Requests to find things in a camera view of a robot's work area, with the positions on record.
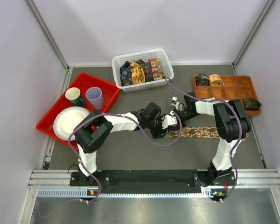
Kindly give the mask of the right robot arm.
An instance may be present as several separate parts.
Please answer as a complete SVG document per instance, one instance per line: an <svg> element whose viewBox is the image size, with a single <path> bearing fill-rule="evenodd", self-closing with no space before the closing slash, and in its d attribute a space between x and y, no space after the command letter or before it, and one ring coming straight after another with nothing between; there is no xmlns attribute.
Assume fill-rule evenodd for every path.
<svg viewBox="0 0 280 224"><path fill-rule="evenodd" d="M251 123L239 99L221 100L214 98L198 99L195 93L184 95L183 103L172 103L175 112L184 122L200 114L215 118L220 137L217 152L211 160L207 172L196 173L196 183L206 187L219 185L229 178L232 172L233 157L243 138L251 131Z"/></svg>

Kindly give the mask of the floral patterned tie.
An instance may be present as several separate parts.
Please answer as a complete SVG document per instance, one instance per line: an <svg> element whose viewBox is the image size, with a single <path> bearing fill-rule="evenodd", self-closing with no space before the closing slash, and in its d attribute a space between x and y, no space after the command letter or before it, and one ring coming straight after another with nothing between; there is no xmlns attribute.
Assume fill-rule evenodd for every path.
<svg viewBox="0 0 280 224"><path fill-rule="evenodd" d="M171 131L164 135L165 138L178 137L179 130ZM219 139L220 136L216 127L183 127L182 138L207 138L207 139ZM246 140L249 137L249 133L243 138Z"/></svg>

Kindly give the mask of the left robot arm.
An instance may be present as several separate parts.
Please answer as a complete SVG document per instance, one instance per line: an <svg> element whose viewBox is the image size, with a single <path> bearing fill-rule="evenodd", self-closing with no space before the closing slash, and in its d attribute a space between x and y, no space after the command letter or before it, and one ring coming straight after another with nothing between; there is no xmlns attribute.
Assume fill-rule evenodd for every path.
<svg viewBox="0 0 280 224"><path fill-rule="evenodd" d="M96 157L108 135L112 132L150 130L154 139L181 128L182 121L177 113L161 114L161 108L149 103L144 109L125 114L102 113L94 110L74 129L73 136L79 151L80 179L86 185L96 181Z"/></svg>

